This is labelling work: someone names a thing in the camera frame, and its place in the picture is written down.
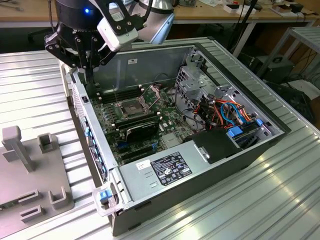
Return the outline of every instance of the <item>aluminum profile table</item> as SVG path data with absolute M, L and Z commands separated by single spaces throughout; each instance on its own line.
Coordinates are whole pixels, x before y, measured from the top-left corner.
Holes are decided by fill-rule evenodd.
M 164 44 L 194 42 L 220 60 L 292 132 L 248 168 L 113 238 L 108 219 L 99 216 L 91 198 L 94 184 L 64 98 L 58 61 L 45 51 L 0 55 L 0 128 L 20 124 L 26 138 L 57 134 L 75 201 L 74 209 L 8 240 L 320 239 L 320 132 L 216 41 Z M 208 71 L 223 84 L 219 72 Z
M 269 64 L 272 62 L 272 60 L 275 58 L 277 53 L 280 51 L 280 49 L 283 47 L 290 36 L 294 37 L 295 41 L 284 54 L 285 58 L 289 58 L 289 56 L 292 54 L 299 43 L 307 45 L 310 49 L 314 50 L 318 54 L 320 53 L 320 27 L 289 27 L 283 34 L 280 41 L 276 44 L 264 64 L 261 66 L 260 70 L 257 72 L 256 75 L 258 77 L 261 77 L 264 74 Z M 316 64 L 316 66 L 310 71 L 310 73 L 312 73 L 319 67 L 320 63 Z

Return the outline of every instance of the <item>power supply label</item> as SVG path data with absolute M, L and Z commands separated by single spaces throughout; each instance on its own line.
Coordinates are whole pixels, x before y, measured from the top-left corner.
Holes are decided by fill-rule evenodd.
M 172 184 L 192 174 L 190 167 L 178 151 L 169 156 L 152 161 L 151 166 L 163 186 Z

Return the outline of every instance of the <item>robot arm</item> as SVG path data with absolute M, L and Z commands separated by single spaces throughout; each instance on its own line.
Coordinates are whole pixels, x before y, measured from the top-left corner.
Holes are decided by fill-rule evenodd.
M 45 37 L 45 49 L 71 68 L 84 69 L 87 83 L 93 82 L 93 69 L 106 65 L 124 45 L 136 40 L 138 31 L 148 36 L 159 28 L 161 43 L 173 23 L 170 0 L 141 0 L 139 4 L 133 0 L 55 0 L 55 5 L 57 30 Z M 158 24 L 146 32 L 150 14 L 165 29 Z

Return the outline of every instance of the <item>wooden desk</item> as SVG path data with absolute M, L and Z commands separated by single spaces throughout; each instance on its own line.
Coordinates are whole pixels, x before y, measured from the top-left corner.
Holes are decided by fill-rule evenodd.
M 0 6 L 0 28 L 23 28 L 23 27 L 49 27 L 49 11 L 47 0 L 18 0 L 24 11 L 17 11 Z M 248 26 L 243 33 L 233 55 L 238 56 L 245 45 L 248 37 L 257 23 L 290 23 L 307 22 L 310 27 L 319 18 L 315 15 L 304 17 L 283 17 L 270 10 L 270 5 L 262 5 L 263 9 L 257 11 L 248 19 Z M 196 7 L 178 6 L 174 9 L 175 24 L 214 24 L 236 23 L 239 15 L 230 14 L 223 10 L 222 5 L 211 7 L 200 1 Z M 55 4 L 52 3 L 52 19 L 57 24 Z

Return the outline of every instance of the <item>table leg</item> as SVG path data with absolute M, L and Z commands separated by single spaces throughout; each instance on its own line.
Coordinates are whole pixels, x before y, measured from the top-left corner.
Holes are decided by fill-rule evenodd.
M 246 26 L 244 33 L 242 35 L 242 37 L 240 38 L 240 40 L 238 41 L 235 50 L 233 52 L 233 56 L 235 56 L 236 58 L 239 56 L 242 48 L 244 47 L 244 45 L 246 44 L 251 32 L 253 31 L 253 29 L 256 26 L 256 22 L 253 21 L 251 23 L 248 24 L 248 26 Z

